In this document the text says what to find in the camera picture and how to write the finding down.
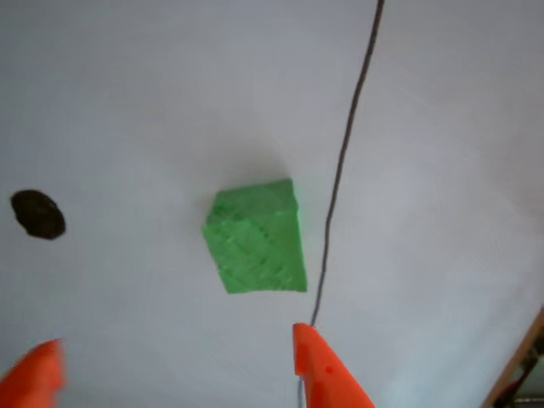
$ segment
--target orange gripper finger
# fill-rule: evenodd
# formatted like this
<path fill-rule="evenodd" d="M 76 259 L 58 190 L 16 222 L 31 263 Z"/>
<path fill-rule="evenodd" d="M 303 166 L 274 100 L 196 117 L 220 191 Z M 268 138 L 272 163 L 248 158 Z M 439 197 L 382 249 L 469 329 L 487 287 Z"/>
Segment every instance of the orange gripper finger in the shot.
<path fill-rule="evenodd" d="M 315 328 L 297 323 L 292 332 L 295 373 L 304 381 L 308 408 L 375 408 Z"/>
<path fill-rule="evenodd" d="M 60 340 L 40 344 L 0 382 L 2 408 L 54 408 L 64 385 Z"/>

